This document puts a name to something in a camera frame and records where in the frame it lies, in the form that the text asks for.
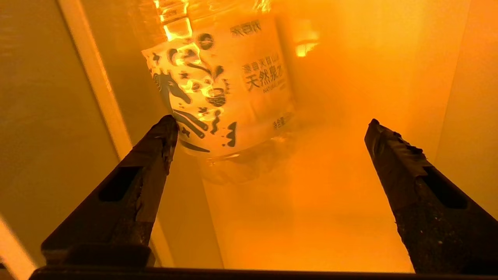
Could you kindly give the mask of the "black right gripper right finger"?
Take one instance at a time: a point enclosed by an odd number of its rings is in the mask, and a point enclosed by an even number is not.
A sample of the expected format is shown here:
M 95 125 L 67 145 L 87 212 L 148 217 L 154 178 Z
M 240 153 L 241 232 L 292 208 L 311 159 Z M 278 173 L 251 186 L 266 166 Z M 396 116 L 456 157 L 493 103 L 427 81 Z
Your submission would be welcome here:
M 496 275 L 497 220 L 377 119 L 364 140 L 414 271 Z

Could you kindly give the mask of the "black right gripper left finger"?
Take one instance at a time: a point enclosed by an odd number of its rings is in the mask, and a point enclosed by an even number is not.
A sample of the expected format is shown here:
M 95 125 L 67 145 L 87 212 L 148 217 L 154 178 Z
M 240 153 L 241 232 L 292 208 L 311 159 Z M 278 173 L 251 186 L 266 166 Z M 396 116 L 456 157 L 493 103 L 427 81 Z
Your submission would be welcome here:
M 146 267 L 178 128 L 162 117 L 41 245 L 52 266 Z

